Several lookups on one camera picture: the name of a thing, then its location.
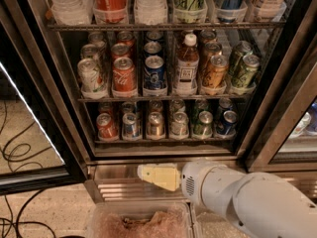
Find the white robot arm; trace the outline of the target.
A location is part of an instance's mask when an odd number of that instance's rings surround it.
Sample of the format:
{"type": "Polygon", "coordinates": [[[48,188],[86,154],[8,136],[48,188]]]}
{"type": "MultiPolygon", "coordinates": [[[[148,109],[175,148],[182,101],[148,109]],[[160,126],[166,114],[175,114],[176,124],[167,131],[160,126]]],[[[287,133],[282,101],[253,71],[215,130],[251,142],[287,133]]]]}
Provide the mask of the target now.
{"type": "Polygon", "coordinates": [[[207,160],[138,166],[141,180],[207,208],[251,238],[317,238],[317,206],[286,180],[207,160]]]}

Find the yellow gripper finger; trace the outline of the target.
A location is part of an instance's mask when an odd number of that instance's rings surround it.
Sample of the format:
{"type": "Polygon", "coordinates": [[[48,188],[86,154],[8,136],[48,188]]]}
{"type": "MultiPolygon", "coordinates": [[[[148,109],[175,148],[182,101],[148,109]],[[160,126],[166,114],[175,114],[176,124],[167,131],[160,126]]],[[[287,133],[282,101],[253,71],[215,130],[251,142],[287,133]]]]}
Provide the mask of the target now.
{"type": "Polygon", "coordinates": [[[138,177],[168,191],[176,191],[180,186],[180,171],[177,164],[138,165],[138,177]]]}

